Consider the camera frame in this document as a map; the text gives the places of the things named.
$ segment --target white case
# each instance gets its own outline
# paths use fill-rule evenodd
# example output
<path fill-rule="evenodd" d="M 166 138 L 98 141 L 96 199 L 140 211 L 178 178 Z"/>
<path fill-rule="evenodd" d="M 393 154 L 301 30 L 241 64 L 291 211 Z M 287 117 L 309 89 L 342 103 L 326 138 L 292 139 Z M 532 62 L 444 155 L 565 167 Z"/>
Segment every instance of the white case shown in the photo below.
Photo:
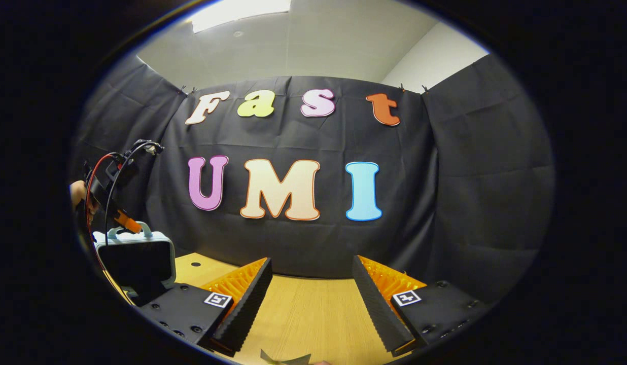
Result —
<path fill-rule="evenodd" d="M 116 227 L 109 230 L 109 245 L 130 245 L 133 243 L 142 243 L 142 242 L 169 242 L 169 254 L 170 254 L 170 265 L 171 265 L 171 277 L 167 280 L 163 280 L 162 284 L 166 289 L 170 289 L 176 280 L 176 252 L 174 250 L 174 243 L 161 232 L 151 232 L 149 226 L 145 224 L 145 222 L 136 221 L 137 224 L 142 226 L 142 232 L 140 233 L 121 233 L 116 234 L 117 231 L 123 229 L 123 227 Z M 93 232 L 93 236 L 95 237 L 95 250 L 99 252 L 99 248 L 105 246 L 104 234 L 101 232 Z M 122 286 L 123 291 L 128 292 L 129 297 L 137 297 L 137 293 L 133 291 L 129 286 Z"/>

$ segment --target orange soft finger pad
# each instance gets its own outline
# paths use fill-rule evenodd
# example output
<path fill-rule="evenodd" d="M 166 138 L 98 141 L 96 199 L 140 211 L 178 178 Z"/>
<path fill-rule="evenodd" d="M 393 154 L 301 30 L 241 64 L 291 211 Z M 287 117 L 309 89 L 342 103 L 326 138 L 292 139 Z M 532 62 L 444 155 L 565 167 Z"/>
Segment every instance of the orange soft finger pad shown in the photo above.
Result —
<path fill-rule="evenodd" d="M 427 286 L 419 280 L 356 255 L 352 275 L 386 351 L 397 356 L 415 347 L 415 337 L 390 303 L 393 294 Z"/>
<path fill-rule="evenodd" d="M 212 349 L 233 356 L 240 351 L 271 283 L 271 259 L 247 264 L 202 285 L 201 289 L 232 296 L 232 307 L 211 337 Z"/>

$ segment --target pink letter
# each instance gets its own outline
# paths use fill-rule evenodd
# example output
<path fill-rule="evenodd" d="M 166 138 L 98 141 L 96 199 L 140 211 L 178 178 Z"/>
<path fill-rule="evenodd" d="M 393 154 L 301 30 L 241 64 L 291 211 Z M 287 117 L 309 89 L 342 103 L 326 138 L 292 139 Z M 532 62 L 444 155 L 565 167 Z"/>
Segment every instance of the pink letter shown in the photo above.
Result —
<path fill-rule="evenodd" d="M 228 164 L 227 156 L 214 156 L 210 159 L 212 165 L 212 194 L 209 197 L 200 192 L 200 173 L 205 166 L 203 157 L 193 157 L 188 161 L 190 166 L 190 199 L 197 208 L 215 210 L 221 205 L 223 198 L 223 168 Z"/>
<path fill-rule="evenodd" d="M 334 99 L 331 90 L 309 90 L 302 95 L 302 102 L 305 105 L 300 107 L 302 115 L 306 117 L 324 117 L 334 112 L 336 106 L 330 99 Z"/>

